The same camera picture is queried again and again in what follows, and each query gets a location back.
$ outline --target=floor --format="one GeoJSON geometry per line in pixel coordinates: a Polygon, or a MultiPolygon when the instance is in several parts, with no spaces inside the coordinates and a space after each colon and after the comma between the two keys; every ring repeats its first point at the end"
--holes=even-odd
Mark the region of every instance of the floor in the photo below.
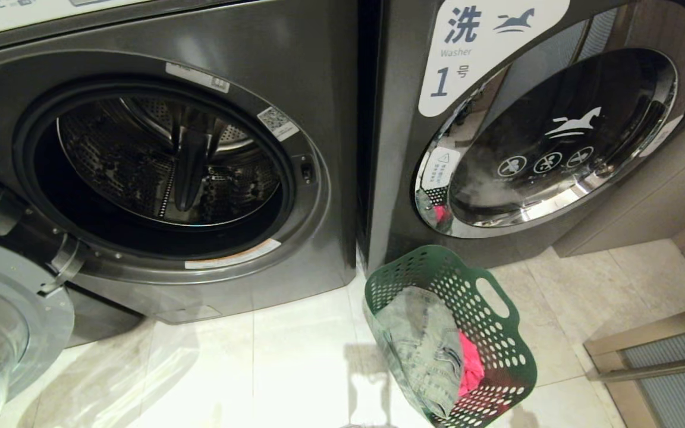
{"type": "MultiPolygon", "coordinates": [[[[685,259],[656,241],[492,270],[521,312],[539,377],[494,427],[624,426],[582,347],[685,311],[685,259]]],[[[135,331],[65,350],[7,404],[0,428],[429,428],[378,357],[365,280],[224,319],[135,331]]]]}

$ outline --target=green laundry basket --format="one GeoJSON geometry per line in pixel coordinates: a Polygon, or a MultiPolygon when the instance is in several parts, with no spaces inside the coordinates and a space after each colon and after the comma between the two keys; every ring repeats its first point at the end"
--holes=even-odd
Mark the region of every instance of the green laundry basket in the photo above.
{"type": "Polygon", "coordinates": [[[538,371],[530,349],[517,331],[520,314],[487,270],[471,269],[449,249],[421,247],[378,269],[366,282],[364,313],[369,328],[388,361],[389,369],[411,406],[439,428],[487,426],[508,411],[535,386],[538,371]],[[496,314],[476,287],[487,280],[508,307],[508,317],[496,314]],[[406,380],[398,358],[384,339],[375,315],[405,287],[434,292],[454,314],[457,327],[479,351],[485,377],[478,388],[459,398],[448,419],[431,414],[420,405],[406,380]]]}

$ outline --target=front-load washer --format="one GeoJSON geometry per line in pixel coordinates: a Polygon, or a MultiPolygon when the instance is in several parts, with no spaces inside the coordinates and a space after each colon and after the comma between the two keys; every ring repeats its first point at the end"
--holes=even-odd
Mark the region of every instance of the front-load washer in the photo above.
{"type": "Polygon", "coordinates": [[[136,312],[67,282],[84,252],[62,234],[59,246],[16,239],[27,208],[0,187],[0,411],[38,379],[65,347],[124,333],[136,312]]]}
{"type": "Polygon", "coordinates": [[[404,0],[367,16],[370,271],[424,244],[483,268],[539,254],[684,124],[685,0],[404,0]]]}
{"type": "Polygon", "coordinates": [[[70,235],[73,282],[168,323],[350,281],[356,4],[107,4],[0,32],[20,239],[70,235]]]}

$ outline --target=circular icon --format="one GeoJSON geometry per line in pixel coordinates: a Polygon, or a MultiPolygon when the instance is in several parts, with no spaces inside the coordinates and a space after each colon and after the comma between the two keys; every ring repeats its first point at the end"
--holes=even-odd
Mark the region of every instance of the circular icon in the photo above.
{"type": "Polygon", "coordinates": [[[498,175],[511,177],[517,175],[527,165],[527,158],[524,156],[512,156],[498,165],[498,175]]]}
{"type": "Polygon", "coordinates": [[[581,163],[585,162],[592,154],[592,146],[580,149],[578,152],[576,152],[573,156],[569,158],[569,160],[567,161],[567,167],[572,168],[581,165],[581,163]]]}
{"type": "Polygon", "coordinates": [[[533,167],[533,172],[536,174],[549,172],[556,168],[560,162],[562,162],[562,153],[549,153],[548,155],[544,155],[541,159],[538,159],[538,162],[535,163],[535,167],[533,167]]]}

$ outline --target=basket hole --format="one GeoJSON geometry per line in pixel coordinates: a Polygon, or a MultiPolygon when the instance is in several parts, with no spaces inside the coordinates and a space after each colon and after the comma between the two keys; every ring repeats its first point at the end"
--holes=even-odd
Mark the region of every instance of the basket hole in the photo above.
{"type": "Polygon", "coordinates": [[[488,306],[499,316],[505,319],[509,316],[509,308],[506,306],[501,296],[493,289],[485,278],[480,278],[475,282],[478,292],[483,296],[488,306]]]}

